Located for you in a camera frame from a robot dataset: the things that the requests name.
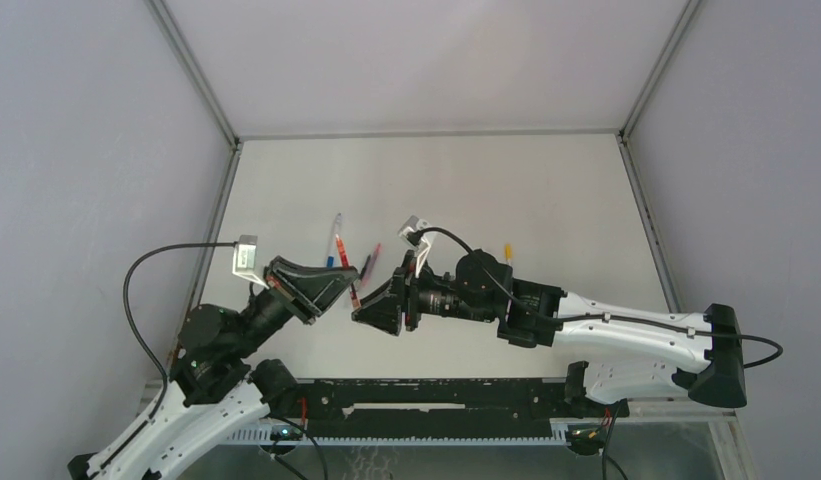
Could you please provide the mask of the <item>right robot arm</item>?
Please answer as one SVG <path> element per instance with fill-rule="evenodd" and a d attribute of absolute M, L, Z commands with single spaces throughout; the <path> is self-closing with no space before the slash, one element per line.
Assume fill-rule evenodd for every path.
<path fill-rule="evenodd" d="M 392 276 L 364 297 L 353 321 L 393 336 L 423 316 L 495 323 L 498 338 L 522 348 L 584 348 L 598 359 L 567 367 L 565 406 L 578 416 L 635 397 L 686 395 L 710 407 L 747 405 L 742 336 L 735 310 L 702 313 L 623 308 L 559 287 L 516 279 L 477 249 L 454 273 L 438 275 L 408 252 Z"/>

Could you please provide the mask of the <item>dark red gel pen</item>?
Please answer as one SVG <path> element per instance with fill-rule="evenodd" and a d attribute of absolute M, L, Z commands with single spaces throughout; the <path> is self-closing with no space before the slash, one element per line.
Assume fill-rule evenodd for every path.
<path fill-rule="evenodd" d="M 336 243 L 336 247 L 337 247 L 338 256 L 339 256 L 339 259 L 341 261 L 342 267 L 346 268 L 346 269 L 351 269 L 352 265 L 351 265 L 351 263 L 348 259 L 346 247 L 345 247 L 345 244 L 344 244 L 341 236 L 339 234 L 335 234 L 334 237 L 335 237 L 335 243 Z M 354 281 L 352 281 L 352 283 L 350 285 L 350 300 L 351 300 L 351 305 L 352 305 L 353 310 L 357 310 L 357 309 L 360 308 L 360 301 L 359 301 L 359 297 L 358 297 L 358 294 L 357 294 L 357 291 L 356 291 L 356 286 L 355 286 Z"/>

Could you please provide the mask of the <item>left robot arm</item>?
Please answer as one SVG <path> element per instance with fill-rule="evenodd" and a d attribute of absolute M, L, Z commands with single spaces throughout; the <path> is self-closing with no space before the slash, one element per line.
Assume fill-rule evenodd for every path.
<path fill-rule="evenodd" d="M 251 253 L 234 275 L 260 287 L 247 306 L 201 304 L 179 334 L 184 351 L 161 391 L 109 446 L 74 457 L 73 479 L 175 479 L 245 425 L 291 414 L 298 383 L 280 360 L 246 359 L 293 318 L 312 324 L 358 278 L 354 267 L 306 267 L 280 256 L 258 268 Z"/>

